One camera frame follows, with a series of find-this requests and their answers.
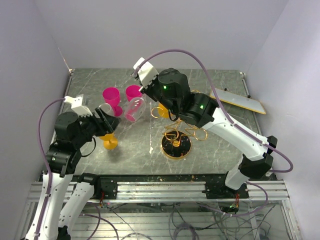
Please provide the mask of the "clear wine glass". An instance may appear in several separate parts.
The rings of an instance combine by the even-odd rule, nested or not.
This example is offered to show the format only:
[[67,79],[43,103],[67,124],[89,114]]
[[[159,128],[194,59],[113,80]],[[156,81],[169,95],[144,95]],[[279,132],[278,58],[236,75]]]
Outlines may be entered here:
[[111,107],[110,104],[108,104],[108,103],[102,103],[102,104],[99,106],[99,108],[100,108],[104,113],[106,113],[107,115],[112,116],[112,117],[115,116],[115,115],[114,115],[114,110],[113,110],[113,108]]
[[130,122],[136,122],[145,112],[146,101],[142,97],[134,97],[127,104],[124,117]]

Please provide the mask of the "magenta wine glass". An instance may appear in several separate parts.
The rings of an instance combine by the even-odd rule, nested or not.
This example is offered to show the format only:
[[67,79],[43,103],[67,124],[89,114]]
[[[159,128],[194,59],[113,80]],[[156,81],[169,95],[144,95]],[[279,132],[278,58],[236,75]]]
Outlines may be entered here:
[[125,90],[125,94],[126,94],[126,98],[128,100],[128,103],[130,100],[132,100],[133,98],[136,97],[142,97],[142,93],[140,92],[140,86],[138,85],[130,85],[126,88]]
[[102,97],[112,107],[114,116],[120,117],[123,113],[123,109],[119,106],[121,101],[120,91],[116,87],[108,87],[102,92]]

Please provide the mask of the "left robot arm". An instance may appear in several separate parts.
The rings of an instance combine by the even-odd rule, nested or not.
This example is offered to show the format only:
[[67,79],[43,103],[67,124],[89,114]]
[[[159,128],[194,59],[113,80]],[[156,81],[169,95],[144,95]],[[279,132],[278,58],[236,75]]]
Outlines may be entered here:
[[79,116],[75,112],[60,114],[55,122],[55,142],[45,154],[48,171],[42,177],[42,190],[27,240],[69,240],[76,219],[87,201],[102,193],[101,179],[83,173],[67,203],[64,203],[76,166],[83,157],[81,147],[95,137],[112,134],[121,120],[101,108],[95,114]]

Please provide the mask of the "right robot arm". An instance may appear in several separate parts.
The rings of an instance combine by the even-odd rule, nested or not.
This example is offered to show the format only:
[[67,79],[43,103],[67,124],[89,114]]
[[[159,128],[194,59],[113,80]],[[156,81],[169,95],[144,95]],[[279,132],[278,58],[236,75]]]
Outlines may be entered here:
[[255,133],[234,118],[227,118],[217,100],[207,94],[192,92],[185,74],[174,68],[161,72],[152,68],[139,73],[141,92],[162,104],[186,124],[218,135],[242,152],[242,159],[225,175],[220,186],[221,194],[233,197],[249,179],[260,179],[273,164],[272,152],[277,145],[274,136]]

